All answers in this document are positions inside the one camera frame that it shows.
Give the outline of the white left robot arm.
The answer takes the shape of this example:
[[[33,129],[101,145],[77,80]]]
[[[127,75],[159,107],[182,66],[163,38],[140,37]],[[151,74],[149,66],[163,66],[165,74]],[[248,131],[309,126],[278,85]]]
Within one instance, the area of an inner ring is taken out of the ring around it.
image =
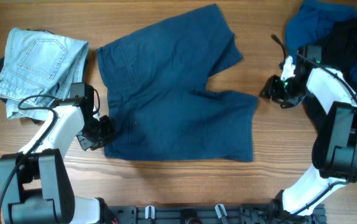
[[[0,223],[117,223],[102,198],[73,193],[63,158],[73,139],[95,150],[115,135],[98,116],[100,97],[89,84],[73,83],[69,97],[54,98],[49,117],[32,140],[0,158]]]

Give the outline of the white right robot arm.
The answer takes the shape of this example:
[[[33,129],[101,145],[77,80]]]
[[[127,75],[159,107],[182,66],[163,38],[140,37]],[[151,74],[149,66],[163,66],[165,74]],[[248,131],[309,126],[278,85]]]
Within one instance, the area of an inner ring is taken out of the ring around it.
[[[282,210],[292,218],[308,216],[334,191],[357,182],[357,94],[343,74],[320,63],[320,47],[297,51],[297,62],[284,55],[282,73],[267,81],[261,96],[288,109],[315,98],[326,117],[318,128],[312,165],[281,195]]]

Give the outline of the dark blue shorts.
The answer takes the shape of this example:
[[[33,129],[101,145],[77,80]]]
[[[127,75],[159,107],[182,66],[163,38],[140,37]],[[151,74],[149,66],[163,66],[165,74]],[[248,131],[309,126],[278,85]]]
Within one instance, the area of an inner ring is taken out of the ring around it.
[[[206,88],[242,59],[216,4],[137,30],[96,54],[116,132],[106,157],[252,161],[257,98]]]

